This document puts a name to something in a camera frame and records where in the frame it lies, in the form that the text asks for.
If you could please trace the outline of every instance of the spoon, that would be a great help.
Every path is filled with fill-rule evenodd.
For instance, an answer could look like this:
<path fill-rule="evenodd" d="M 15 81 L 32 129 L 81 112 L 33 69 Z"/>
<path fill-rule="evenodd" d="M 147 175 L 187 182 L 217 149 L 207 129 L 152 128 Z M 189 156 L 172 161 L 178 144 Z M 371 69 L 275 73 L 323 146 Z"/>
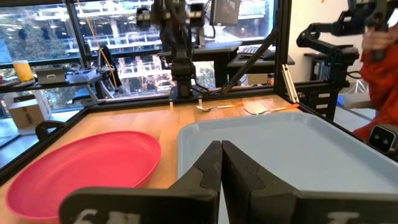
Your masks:
<path fill-rule="evenodd" d="M 202 107 L 202 106 L 197 106 L 197 108 L 199 109 L 199 110 L 201 110 L 201 111 L 204 111 L 204 112 L 210 112 L 212 109 L 214 109 L 214 108 L 234 108 L 234 107 L 240 107 L 240 106 L 243 106 L 244 104 L 243 103 L 238 103 L 238 104 L 235 104 L 235 105 L 227 105 L 227 106 L 214 106 L 214 107 L 211 107 L 211 108 L 205 108 L 205 107 Z"/>

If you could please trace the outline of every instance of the red jacket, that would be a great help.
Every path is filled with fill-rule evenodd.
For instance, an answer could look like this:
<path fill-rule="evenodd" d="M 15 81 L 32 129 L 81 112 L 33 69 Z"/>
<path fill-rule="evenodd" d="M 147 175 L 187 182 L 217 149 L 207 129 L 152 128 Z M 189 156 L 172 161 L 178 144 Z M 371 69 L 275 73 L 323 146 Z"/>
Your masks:
<path fill-rule="evenodd" d="M 386 54 L 386 58 L 378 63 L 371 61 L 371 54 L 362 56 L 361 75 L 369 83 L 371 104 L 379 114 L 354 132 L 361 139 L 368 140 L 375 124 L 398 126 L 398 44 L 389 47 Z"/>

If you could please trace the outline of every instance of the person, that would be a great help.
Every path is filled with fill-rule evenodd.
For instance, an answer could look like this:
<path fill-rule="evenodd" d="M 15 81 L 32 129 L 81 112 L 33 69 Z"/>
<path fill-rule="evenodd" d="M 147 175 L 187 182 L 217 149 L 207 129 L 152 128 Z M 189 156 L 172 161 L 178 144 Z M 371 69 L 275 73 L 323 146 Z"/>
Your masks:
<path fill-rule="evenodd" d="M 366 126 L 354 131 L 363 140 L 368 140 L 376 124 L 398 126 L 398 23 L 389 32 L 376 32 L 370 28 L 362 42 L 362 78 L 369 84 L 371 106 L 378 114 Z M 373 50 L 385 50 L 381 62 L 372 61 Z"/>

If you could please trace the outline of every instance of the red plate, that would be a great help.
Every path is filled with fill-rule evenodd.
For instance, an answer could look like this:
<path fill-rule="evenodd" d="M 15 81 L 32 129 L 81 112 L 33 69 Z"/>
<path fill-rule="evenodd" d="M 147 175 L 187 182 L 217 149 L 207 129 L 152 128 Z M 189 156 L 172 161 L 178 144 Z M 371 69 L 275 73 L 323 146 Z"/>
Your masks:
<path fill-rule="evenodd" d="M 160 144 L 133 131 L 72 142 L 37 160 L 17 176 L 6 196 L 16 215 L 54 221 L 62 200 L 83 187 L 140 187 L 160 161 Z"/>

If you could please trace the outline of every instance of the keyboard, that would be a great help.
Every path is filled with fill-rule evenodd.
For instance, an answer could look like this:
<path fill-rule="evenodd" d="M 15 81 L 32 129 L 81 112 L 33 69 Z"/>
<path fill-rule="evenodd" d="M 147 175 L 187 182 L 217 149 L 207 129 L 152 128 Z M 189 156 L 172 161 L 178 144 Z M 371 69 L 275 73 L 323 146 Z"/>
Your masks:
<path fill-rule="evenodd" d="M 253 47 L 253 46 L 244 47 L 243 49 L 241 49 L 239 51 L 239 54 L 246 58 L 251 57 L 257 52 L 258 49 L 259 49 L 259 47 Z M 267 49 L 263 53 L 263 55 L 261 55 L 261 58 L 263 58 L 264 60 L 271 59 L 271 58 L 269 58 L 271 55 L 274 55 L 273 51 Z"/>

